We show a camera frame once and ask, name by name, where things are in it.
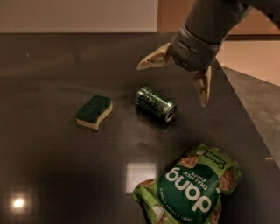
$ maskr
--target glossy table surface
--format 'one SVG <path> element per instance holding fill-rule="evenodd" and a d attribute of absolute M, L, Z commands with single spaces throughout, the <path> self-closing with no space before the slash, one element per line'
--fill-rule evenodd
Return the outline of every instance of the glossy table surface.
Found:
<path fill-rule="evenodd" d="M 0 35 L 1 224 L 147 223 L 133 187 L 166 173 L 200 142 L 219 147 L 241 168 L 240 184 L 222 198 L 219 223 L 280 221 L 280 171 L 219 63 L 206 108 L 193 75 L 174 63 L 136 70 L 171 36 Z M 173 122 L 137 109 L 142 86 L 174 100 Z M 98 131 L 74 120 L 93 94 L 114 103 Z M 24 206 L 16 209 L 19 198 Z"/>

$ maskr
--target snack bag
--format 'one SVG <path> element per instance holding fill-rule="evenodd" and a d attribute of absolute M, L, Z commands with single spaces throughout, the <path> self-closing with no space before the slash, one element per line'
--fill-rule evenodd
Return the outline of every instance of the snack bag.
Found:
<path fill-rule="evenodd" d="M 232 193 L 240 179 L 236 161 L 201 143 L 165 175 L 140 183 L 132 197 L 152 224 L 217 224 L 221 194 Z"/>

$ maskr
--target can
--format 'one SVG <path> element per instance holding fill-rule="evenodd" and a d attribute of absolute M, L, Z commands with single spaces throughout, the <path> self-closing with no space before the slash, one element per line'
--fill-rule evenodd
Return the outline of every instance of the can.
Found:
<path fill-rule="evenodd" d="M 172 120 L 177 109 L 172 101 L 148 87 L 138 90 L 136 104 L 166 123 Z"/>

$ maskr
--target sponge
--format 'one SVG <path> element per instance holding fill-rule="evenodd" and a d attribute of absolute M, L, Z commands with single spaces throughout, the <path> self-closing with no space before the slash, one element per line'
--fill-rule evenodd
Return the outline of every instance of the sponge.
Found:
<path fill-rule="evenodd" d="M 113 102 L 110 98 L 94 94 L 76 115 L 79 125 L 98 130 L 100 122 L 111 113 Z"/>

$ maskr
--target wall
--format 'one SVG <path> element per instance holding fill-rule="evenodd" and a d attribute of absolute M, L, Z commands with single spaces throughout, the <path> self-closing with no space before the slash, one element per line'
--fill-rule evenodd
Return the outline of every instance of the wall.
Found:
<path fill-rule="evenodd" d="M 156 32 L 158 0 L 2 0 L 0 32 Z"/>
<path fill-rule="evenodd" d="M 157 30 L 176 32 L 185 22 L 195 0 L 159 0 Z M 229 34 L 280 34 L 260 11 L 252 10 Z"/>

